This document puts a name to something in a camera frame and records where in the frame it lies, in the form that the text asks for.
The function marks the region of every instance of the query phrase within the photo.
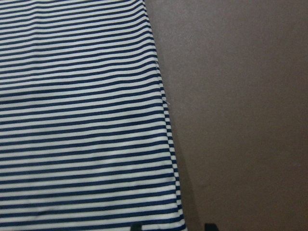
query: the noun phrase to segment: black object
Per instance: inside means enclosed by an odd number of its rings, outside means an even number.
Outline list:
[[[130,231],[142,231],[142,224],[141,223],[132,223],[130,227]]]
[[[205,223],[204,230],[205,231],[219,231],[219,229],[217,228],[217,225],[213,223]]]

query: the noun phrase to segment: striped fabric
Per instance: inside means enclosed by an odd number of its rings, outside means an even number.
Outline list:
[[[0,0],[0,231],[186,230],[142,0]]]

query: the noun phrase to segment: cardboard surface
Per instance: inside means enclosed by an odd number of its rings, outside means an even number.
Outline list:
[[[308,1],[146,4],[189,230],[308,230]]]

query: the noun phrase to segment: brown background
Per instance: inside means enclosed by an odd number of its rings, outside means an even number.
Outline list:
[[[146,0],[190,231],[308,231],[308,1]]]

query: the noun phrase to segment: folded fabric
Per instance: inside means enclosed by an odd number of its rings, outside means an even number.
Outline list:
[[[0,231],[186,230],[143,0],[0,1]]]

